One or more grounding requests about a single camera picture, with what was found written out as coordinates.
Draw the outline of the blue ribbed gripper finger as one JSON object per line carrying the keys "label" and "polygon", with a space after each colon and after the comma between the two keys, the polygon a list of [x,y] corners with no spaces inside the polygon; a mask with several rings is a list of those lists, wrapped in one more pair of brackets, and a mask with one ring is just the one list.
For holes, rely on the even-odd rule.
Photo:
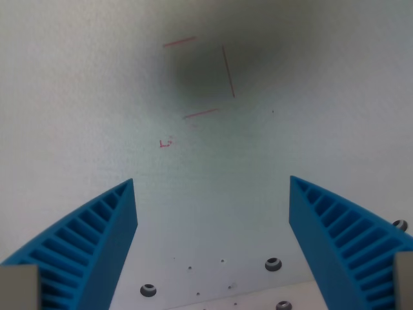
{"label": "blue ribbed gripper finger", "polygon": [[39,268],[42,309],[109,309],[136,229],[128,179],[55,222],[2,265]]}
{"label": "blue ribbed gripper finger", "polygon": [[412,250],[410,235],[295,176],[289,224],[329,309],[395,309],[394,256]]}

